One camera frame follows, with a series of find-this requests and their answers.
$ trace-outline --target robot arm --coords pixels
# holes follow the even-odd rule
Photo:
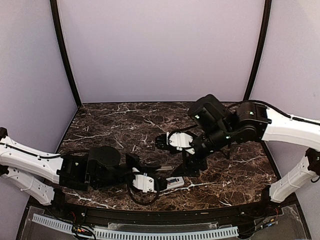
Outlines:
[[[83,156],[73,155],[83,152],[86,153]],[[127,180],[132,183],[130,188],[143,192],[164,191],[183,185],[182,178],[177,178],[179,182],[169,182],[163,177],[155,177],[150,181],[149,173],[171,170],[171,167],[162,169],[158,164],[143,163],[135,154],[126,154],[126,163],[123,164],[120,164],[120,158],[120,153],[110,146],[66,154],[42,152],[12,140],[7,130],[0,128],[0,176],[46,206],[61,202],[64,194],[32,174],[80,191],[87,191],[89,186],[95,190],[102,189],[126,183]]]
[[[309,147],[301,162],[268,190],[269,200],[280,203],[306,182],[320,175],[320,121],[288,115],[261,101],[244,101],[232,113],[213,95],[194,103],[189,117],[204,133],[176,130],[156,138],[156,147],[182,151],[183,163],[173,176],[199,176],[206,157],[233,142],[280,141]]]

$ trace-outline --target black metal frame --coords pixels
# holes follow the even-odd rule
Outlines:
[[[62,32],[62,28],[61,28],[57,0],[50,0],[50,5],[51,5],[51,12],[52,12],[52,18],[53,18],[53,23],[54,23],[56,39],[58,41],[64,70],[65,70],[66,76],[68,78],[68,82],[69,82],[69,85],[70,85],[70,88],[71,88],[71,91],[73,94],[74,101],[75,101],[77,107],[79,108],[79,107],[81,107],[82,103],[81,103],[81,99],[80,99],[80,96],[79,96],[79,93],[77,90],[76,82],[75,82],[75,79],[74,79],[74,76],[73,76],[73,73],[71,70],[69,58],[68,58],[64,35]]]
[[[311,239],[311,234],[304,214],[302,212],[300,203],[295,193],[292,193],[281,203],[281,208],[295,204],[302,221],[302,225],[308,239]],[[36,207],[45,210],[45,214],[51,215],[47,208],[34,198],[30,198],[25,207],[22,220],[20,222],[16,240],[20,240],[22,231],[25,225],[26,217],[30,207]],[[131,225],[188,225],[188,224],[203,224],[218,222],[220,226],[233,225],[239,228],[242,232],[244,229],[251,228],[255,225],[254,219],[251,217],[241,216],[241,212],[247,212],[254,208],[259,207],[259,202],[253,202],[238,206],[229,206],[223,208],[213,208],[204,210],[191,210],[191,211],[127,211],[127,210],[113,210],[105,208],[96,208],[82,206],[72,203],[67,203],[67,208],[73,211],[76,215],[77,223],[89,226],[108,226],[110,223],[118,224],[131,224]],[[274,216],[275,213],[272,209],[268,210],[268,216]]]
[[[268,23],[269,23],[270,12],[271,12],[271,3],[272,3],[272,0],[265,0],[264,2],[264,10],[263,10],[259,40],[256,47],[253,65],[252,65],[249,81],[245,89],[243,100],[248,100],[250,98],[251,92],[254,88],[262,52],[265,45],[265,40],[266,40],[266,35],[268,30]]]
[[[276,163],[275,163],[275,160],[274,160],[274,158],[272,157],[271,152],[270,152],[270,150],[269,150],[266,142],[265,142],[265,141],[261,142],[261,146],[262,146],[262,148],[263,148],[263,151],[264,151],[266,157],[269,159],[269,163],[270,163],[270,165],[271,165],[271,167],[272,167],[272,170],[273,170],[273,172],[274,172],[274,174],[275,174],[275,176],[276,176],[276,179],[277,179],[277,180],[280,180],[280,179],[281,179],[280,172],[279,172],[279,170],[278,170],[278,168],[277,168],[277,165],[276,165]]]
[[[61,147],[61,144],[64,142],[64,139],[65,139],[65,137],[66,137],[66,135],[67,135],[67,133],[68,133],[68,131],[69,131],[69,129],[70,129],[71,124],[72,124],[73,121],[75,120],[75,117],[77,116],[77,114],[78,114],[78,112],[79,112],[79,109],[80,109],[80,107],[77,108],[77,110],[75,111],[75,113],[74,113],[74,115],[73,115],[73,117],[72,117],[72,120],[70,121],[68,127],[66,128],[66,130],[65,130],[65,132],[64,132],[64,134],[63,134],[63,137],[61,138],[61,141],[59,142],[59,145],[58,145],[58,147],[56,148],[56,151],[55,151],[56,154],[58,154],[58,151],[59,151],[59,149],[60,149],[60,147]]]

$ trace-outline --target black vertical pole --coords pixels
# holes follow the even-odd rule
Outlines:
[[[52,18],[53,18],[53,23],[54,23],[54,28],[55,28],[55,34],[56,34],[56,38],[58,40],[58,45],[59,45],[61,58],[62,58],[63,65],[64,65],[64,70],[65,70],[66,76],[68,78],[68,82],[69,82],[69,85],[70,85],[70,88],[71,88],[71,91],[73,94],[74,101],[75,101],[77,107],[79,108],[79,107],[81,107],[82,103],[81,103],[80,96],[79,96],[79,93],[77,90],[74,76],[71,71],[71,66],[70,66],[70,62],[69,62],[69,58],[68,58],[68,54],[67,54],[65,40],[64,40],[64,36],[62,33],[62,28],[61,28],[57,0],[50,0],[50,5],[51,5]]]
[[[243,100],[248,100],[250,98],[252,89],[254,88],[262,52],[265,45],[266,35],[267,35],[267,29],[268,29],[268,23],[269,23],[270,11],[271,11],[271,2],[272,0],[265,0],[264,2],[264,10],[263,10],[259,40],[256,47],[253,65],[252,65],[249,81],[246,86]]]

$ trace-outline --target lavender wall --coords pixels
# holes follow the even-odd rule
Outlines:
[[[264,0],[60,0],[81,100],[240,101]]]
[[[55,152],[77,107],[61,60],[50,1],[0,1],[0,127]],[[0,239],[14,240],[29,195],[0,178]]]
[[[267,101],[294,115],[320,119],[320,2],[272,2],[269,28],[252,99]],[[270,142],[284,176],[303,157],[306,147]],[[320,184],[297,192],[313,239],[320,236]]]

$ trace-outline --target marble tabletop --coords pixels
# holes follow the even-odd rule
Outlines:
[[[181,154],[155,148],[155,137],[194,123],[187,116],[192,102],[88,103],[80,107],[59,152],[112,146],[134,153],[144,162],[176,168]],[[201,133],[199,128],[193,130]],[[221,208],[257,202],[261,190],[277,178],[260,143],[232,144],[230,159],[217,152],[207,158],[208,169],[200,177],[185,177],[183,187],[163,192],[149,206],[134,203],[126,185],[103,190],[78,191],[62,187],[68,203],[90,207],[135,211],[184,211]],[[163,173],[169,177],[171,171]]]

